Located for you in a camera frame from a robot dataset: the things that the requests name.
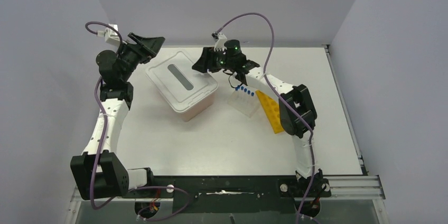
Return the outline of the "white plastic tray lid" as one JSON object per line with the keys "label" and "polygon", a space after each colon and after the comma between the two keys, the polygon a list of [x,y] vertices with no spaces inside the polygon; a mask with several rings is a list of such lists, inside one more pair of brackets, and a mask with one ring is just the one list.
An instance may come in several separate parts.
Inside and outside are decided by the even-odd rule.
{"label": "white plastic tray lid", "polygon": [[180,102],[201,93],[216,93],[218,89],[217,81],[209,73],[192,70],[193,64],[193,57],[185,50],[177,50],[145,70],[150,82],[172,109]]}

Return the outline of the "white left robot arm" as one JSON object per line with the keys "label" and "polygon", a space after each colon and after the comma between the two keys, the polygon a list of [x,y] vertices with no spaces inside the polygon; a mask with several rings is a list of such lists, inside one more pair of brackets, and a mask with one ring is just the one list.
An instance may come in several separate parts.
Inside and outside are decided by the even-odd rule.
{"label": "white left robot arm", "polygon": [[132,189],[151,185],[154,180],[149,167],[125,168],[115,151],[133,101],[134,88],[129,78],[139,64],[157,56],[165,38],[144,38],[134,33],[128,37],[132,43],[120,45],[116,52],[103,50],[96,57],[100,73],[95,87],[99,116],[87,146],[70,162],[84,200],[123,197]]}

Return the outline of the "pink plastic bin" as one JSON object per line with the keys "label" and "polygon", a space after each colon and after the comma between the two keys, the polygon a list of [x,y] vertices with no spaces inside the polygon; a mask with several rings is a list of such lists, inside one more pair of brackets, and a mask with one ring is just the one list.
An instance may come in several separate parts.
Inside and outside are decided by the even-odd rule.
{"label": "pink plastic bin", "polygon": [[184,122],[190,121],[193,117],[203,112],[214,103],[215,93],[204,94],[187,99],[173,106],[173,110]]}

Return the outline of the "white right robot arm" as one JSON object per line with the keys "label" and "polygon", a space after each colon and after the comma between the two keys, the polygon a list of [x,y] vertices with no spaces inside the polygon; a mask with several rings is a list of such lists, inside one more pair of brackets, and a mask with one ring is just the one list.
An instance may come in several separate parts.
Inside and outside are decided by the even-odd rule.
{"label": "white right robot arm", "polygon": [[318,116],[305,85],[295,86],[269,74],[264,67],[243,54],[238,40],[226,41],[221,46],[204,47],[192,69],[200,73],[225,71],[241,85],[276,98],[281,127],[292,136],[295,147],[296,191],[312,198],[331,195],[329,182],[316,163],[313,133]]}

